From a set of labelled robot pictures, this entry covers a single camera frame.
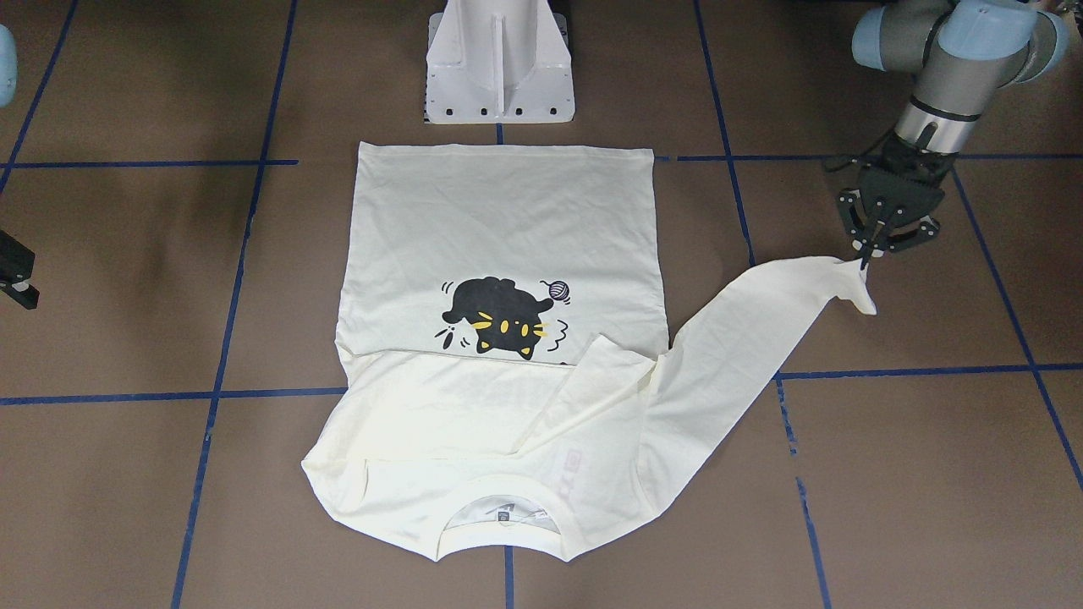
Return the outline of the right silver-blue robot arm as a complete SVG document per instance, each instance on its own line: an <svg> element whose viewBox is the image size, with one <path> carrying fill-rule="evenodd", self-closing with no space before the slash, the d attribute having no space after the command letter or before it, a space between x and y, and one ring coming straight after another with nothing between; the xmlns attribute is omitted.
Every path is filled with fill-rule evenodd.
<svg viewBox="0 0 1083 609"><path fill-rule="evenodd" d="M17 90L17 47L1 25L1 107L12 103ZM40 291L30 284L36 255L19 239L1 231L1 290L24 309L37 309Z"/></svg>

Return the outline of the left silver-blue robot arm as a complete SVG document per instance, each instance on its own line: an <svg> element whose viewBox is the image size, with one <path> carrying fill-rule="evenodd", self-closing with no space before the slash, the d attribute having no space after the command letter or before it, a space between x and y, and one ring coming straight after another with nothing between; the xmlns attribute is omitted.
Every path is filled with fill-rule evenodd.
<svg viewBox="0 0 1083 609"><path fill-rule="evenodd" d="M836 206L861 265L936 238L943 180L995 94L1053 69L1069 43L1064 17L1030 1L898 1L859 20L852 59L913 79L893 127L837 161L858 170Z"/></svg>

